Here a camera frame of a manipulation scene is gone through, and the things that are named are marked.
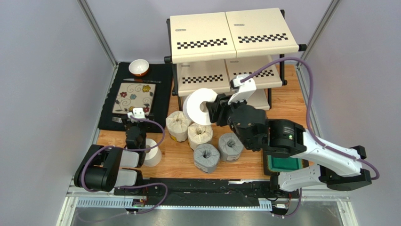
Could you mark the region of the white paper roll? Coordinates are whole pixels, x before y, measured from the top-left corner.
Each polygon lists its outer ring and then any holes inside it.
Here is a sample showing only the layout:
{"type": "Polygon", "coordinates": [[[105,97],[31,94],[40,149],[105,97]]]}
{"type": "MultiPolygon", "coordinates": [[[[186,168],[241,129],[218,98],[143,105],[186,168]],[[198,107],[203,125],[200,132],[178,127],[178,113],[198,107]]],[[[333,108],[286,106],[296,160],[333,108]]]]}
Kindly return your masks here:
{"type": "Polygon", "coordinates": [[[201,107],[203,103],[213,103],[217,93],[212,89],[201,88],[190,94],[184,101],[183,111],[187,118],[199,125],[211,125],[207,107],[201,107]]]}
{"type": "MultiPolygon", "coordinates": [[[[156,146],[157,142],[153,139],[147,138],[146,139],[146,148],[156,146]]],[[[147,167],[154,167],[160,163],[162,158],[162,153],[159,147],[152,148],[150,150],[145,151],[146,156],[144,160],[144,165],[147,167]]]]}

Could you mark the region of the beige roll front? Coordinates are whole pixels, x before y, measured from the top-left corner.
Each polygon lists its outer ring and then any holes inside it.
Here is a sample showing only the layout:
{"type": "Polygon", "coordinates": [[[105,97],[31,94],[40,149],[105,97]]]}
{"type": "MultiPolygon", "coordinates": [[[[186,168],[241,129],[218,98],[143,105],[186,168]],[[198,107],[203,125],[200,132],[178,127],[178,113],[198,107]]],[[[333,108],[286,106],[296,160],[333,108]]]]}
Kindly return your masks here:
{"type": "Polygon", "coordinates": [[[187,139],[192,150],[195,150],[201,144],[211,144],[213,138],[213,129],[210,125],[204,126],[193,123],[188,127],[187,139]]]}

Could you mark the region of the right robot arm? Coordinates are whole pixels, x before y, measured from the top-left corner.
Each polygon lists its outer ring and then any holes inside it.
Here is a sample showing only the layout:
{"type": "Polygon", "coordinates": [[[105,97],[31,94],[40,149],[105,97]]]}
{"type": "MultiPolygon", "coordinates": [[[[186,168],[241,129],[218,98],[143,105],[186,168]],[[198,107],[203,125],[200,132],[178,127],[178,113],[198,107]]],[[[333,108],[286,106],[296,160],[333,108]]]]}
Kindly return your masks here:
{"type": "Polygon", "coordinates": [[[270,176],[270,189],[292,192],[303,187],[325,185],[337,191],[352,191],[372,183],[370,171],[363,168],[363,146],[344,148],[319,137],[302,125],[286,119],[268,119],[265,111],[246,102],[229,103],[217,95],[207,102],[209,119],[217,126],[228,126],[243,146],[276,158],[312,161],[313,165],[270,176]]]}

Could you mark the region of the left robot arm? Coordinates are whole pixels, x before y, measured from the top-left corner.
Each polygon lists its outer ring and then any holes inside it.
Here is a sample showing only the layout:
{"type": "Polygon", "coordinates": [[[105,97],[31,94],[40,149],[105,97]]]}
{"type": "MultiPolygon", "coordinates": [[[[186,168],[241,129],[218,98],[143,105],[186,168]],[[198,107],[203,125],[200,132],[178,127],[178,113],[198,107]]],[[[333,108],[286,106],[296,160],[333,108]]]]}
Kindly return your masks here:
{"type": "Polygon", "coordinates": [[[126,128],[126,145],[91,145],[74,175],[74,185],[88,192],[109,192],[115,188],[137,192],[144,188],[142,172],[151,145],[146,144],[152,123],[133,113],[122,118],[126,128]]]}

